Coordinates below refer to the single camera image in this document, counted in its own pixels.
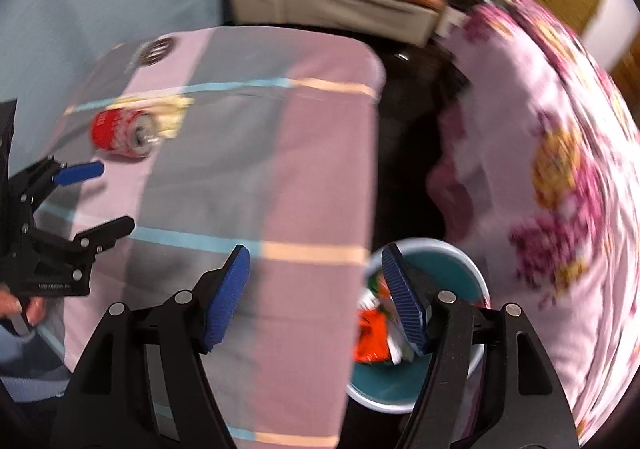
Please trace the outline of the left hand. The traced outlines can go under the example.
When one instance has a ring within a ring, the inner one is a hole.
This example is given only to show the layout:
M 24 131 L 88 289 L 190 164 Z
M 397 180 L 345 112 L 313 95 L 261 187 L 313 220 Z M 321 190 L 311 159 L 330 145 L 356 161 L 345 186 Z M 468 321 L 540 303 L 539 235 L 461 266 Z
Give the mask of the left hand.
M 2 320 L 10 319 L 13 316 L 22 316 L 31 327 L 35 327 L 46 317 L 46 312 L 47 299 L 44 297 L 31 297 L 25 304 L 22 304 L 4 284 L 1 285 L 0 318 Z

